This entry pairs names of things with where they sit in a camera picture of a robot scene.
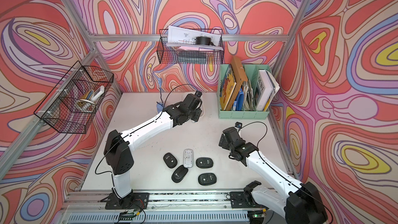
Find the white mouse underside up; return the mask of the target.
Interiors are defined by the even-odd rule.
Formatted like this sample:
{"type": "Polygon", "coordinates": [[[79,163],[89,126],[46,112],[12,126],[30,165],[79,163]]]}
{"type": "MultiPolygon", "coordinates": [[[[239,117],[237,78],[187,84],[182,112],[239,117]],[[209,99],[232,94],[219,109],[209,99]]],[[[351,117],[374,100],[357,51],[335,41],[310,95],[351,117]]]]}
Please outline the white mouse underside up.
{"type": "Polygon", "coordinates": [[[185,149],[183,152],[183,166],[187,169],[193,167],[193,150],[185,149]]]}

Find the white storage box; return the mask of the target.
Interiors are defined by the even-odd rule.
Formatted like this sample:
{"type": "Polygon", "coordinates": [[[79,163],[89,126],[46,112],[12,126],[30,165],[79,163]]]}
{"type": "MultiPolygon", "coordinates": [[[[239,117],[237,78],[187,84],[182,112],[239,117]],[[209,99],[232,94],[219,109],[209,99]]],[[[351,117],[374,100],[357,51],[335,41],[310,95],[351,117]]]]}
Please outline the white storage box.
{"type": "Polygon", "coordinates": [[[202,118],[204,115],[205,115],[205,110],[202,109],[202,110],[201,110],[201,114],[200,114],[200,118],[202,118]]]}

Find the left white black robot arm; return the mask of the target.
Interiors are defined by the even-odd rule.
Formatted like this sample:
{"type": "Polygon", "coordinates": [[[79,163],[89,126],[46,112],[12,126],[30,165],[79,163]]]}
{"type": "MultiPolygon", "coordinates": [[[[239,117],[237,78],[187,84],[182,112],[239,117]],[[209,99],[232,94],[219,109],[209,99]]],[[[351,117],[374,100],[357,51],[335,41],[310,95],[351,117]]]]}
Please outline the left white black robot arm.
{"type": "Polygon", "coordinates": [[[112,191],[118,199],[124,199],[133,192],[130,185],[130,169],[134,165],[133,152],[163,131],[189,120],[197,122],[202,113],[201,96],[201,91],[189,93],[183,101],[164,107],[148,121],[122,132],[113,130],[108,134],[104,158],[112,168],[112,191]]]}

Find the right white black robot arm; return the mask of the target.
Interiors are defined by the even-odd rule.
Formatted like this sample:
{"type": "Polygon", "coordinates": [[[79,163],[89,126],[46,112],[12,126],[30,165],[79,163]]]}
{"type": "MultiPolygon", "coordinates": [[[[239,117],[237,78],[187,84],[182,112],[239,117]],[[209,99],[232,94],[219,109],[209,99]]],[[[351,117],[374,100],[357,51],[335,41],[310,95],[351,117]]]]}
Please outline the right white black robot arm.
{"type": "Polygon", "coordinates": [[[241,138],[236,127],[223,130],[219,146],[230,151],[233,160],[255,171],[275,190],[253,181],[244,188],[249,205],[263,205],[285,218],[288,224],[324,224],[328,221],[318,188],[297,180],[270,162],[253,143],[241,138]]]}

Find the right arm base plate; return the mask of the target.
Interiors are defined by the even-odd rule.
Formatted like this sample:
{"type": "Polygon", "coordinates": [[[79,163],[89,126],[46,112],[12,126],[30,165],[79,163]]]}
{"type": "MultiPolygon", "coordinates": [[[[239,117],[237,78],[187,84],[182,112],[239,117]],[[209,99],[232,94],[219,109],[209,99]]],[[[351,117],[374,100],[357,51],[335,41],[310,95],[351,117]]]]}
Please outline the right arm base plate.
{"type": "Polygon", "coordinates": [[[227,199],[231,203],[231,208],[263,208],[262,205],[255,203],[243,191],[231,191],[227,194],[227,199]]]}

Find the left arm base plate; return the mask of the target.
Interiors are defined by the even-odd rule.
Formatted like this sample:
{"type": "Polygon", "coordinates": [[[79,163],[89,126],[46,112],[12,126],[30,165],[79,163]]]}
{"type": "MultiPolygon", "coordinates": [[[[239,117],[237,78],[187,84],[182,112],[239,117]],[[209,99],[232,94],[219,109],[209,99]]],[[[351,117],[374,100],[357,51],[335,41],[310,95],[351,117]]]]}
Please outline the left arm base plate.
{"type": "Polygon", "coordinates": [[[126,197],[119,199],[115,193],[111,193],[108,197],[102,199],[100,202],[105,203],[106,209],[119,210],[119,209],[147,209],[149,203],[149,193],[131,192],[126,197]]]}

